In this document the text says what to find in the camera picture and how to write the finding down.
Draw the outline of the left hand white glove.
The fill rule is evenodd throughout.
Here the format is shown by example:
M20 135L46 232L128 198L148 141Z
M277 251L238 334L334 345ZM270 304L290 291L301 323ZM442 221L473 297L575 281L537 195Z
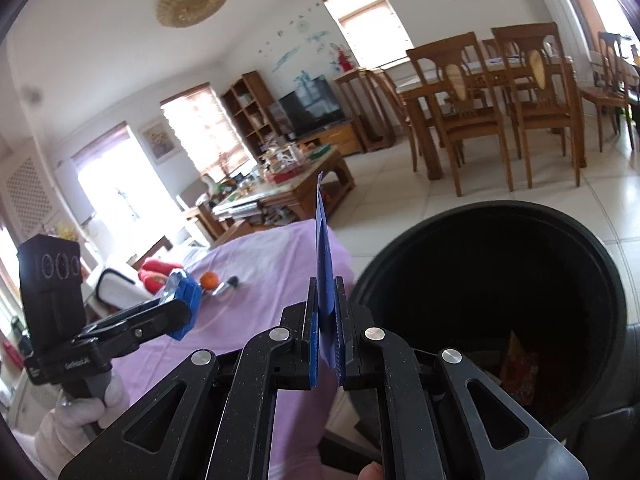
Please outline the left hand white glove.
M122 378L113 373L104 393L104 399L58 399L38 428L34 437L39 469L47 479L56 479L62 469L89 443L86 429L97 424L99 429L108 426L129 408L129 394Z

